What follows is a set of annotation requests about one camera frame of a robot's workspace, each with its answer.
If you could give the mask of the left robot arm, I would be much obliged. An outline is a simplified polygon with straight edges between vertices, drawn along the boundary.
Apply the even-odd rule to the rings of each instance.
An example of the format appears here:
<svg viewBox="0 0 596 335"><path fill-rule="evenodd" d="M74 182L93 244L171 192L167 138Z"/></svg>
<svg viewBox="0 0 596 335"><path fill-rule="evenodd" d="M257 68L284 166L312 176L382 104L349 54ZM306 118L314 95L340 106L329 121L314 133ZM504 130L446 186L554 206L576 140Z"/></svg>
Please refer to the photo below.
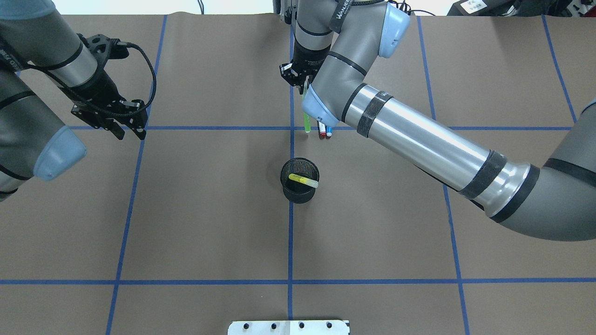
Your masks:
<svg viewBox="0 0 596 335"><path fill-rule="evenodd" d="M72 103L72 115L122 140L125 129L146 137L157 76L137 45L103 34L75 33L51 0L3 0L0 5L0 195L6 200L32 178L51 181L81 161L87 147L19 76L36 70ZM108 60L136 49L148 62L148 102L127 100L107 74Z"/></svg>

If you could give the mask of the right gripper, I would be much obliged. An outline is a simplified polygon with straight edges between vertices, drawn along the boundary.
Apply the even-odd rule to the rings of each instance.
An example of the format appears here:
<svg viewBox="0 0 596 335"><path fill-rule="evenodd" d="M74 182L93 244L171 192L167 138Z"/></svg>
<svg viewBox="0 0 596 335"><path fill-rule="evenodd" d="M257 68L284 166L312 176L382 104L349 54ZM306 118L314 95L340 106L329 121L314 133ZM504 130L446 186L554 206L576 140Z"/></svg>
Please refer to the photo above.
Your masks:
<svg viewBox="0 0 596 335"><path fill-rule="evenodd" d="M314 78L329 53L329 46L320 50L311 50L300 44L295 44L291 63L279 66L281 78L291 87L303 87L307 78Z"/></svg>

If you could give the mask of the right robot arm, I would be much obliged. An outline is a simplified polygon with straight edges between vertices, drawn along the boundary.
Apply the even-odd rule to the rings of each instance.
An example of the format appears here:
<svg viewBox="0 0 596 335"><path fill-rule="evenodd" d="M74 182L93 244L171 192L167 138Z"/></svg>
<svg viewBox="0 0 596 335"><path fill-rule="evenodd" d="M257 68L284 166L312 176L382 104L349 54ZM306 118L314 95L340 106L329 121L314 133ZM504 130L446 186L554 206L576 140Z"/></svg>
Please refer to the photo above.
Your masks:
<svg viewBox="0 0 596 335"><path fill-rule="evenodd" d="M517 233L595 238L594 102L543 167L514 163L365 83L377 57L391 57L410 24L389 1L275 0L274 11L294 32L293 58L280 66L281 76L299 88L312 119L349 125Z"/></svg>

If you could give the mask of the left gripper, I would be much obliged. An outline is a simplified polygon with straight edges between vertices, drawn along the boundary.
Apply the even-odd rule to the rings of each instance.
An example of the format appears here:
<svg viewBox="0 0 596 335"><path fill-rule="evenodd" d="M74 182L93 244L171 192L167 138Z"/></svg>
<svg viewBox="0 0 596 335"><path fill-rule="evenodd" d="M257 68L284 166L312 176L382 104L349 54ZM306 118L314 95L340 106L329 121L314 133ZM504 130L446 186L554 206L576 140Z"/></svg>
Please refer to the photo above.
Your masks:
<svg viewBox="0 0 596 335"><path fill-rule="evenodd" d="M90 101L100 109L120 114L119 122L131 129L139 140L145 140L147 135L145 127L148 121L145 102L140 99L125 101L106 70L99 70L87 82L73 87L72 91L76 93L70 94L70 99L76 105L71 110L73 116L94 129L102 128L111 132L118 140L123 140L125 131L122 127L113 118L90 108L87 105Z"/></svg>

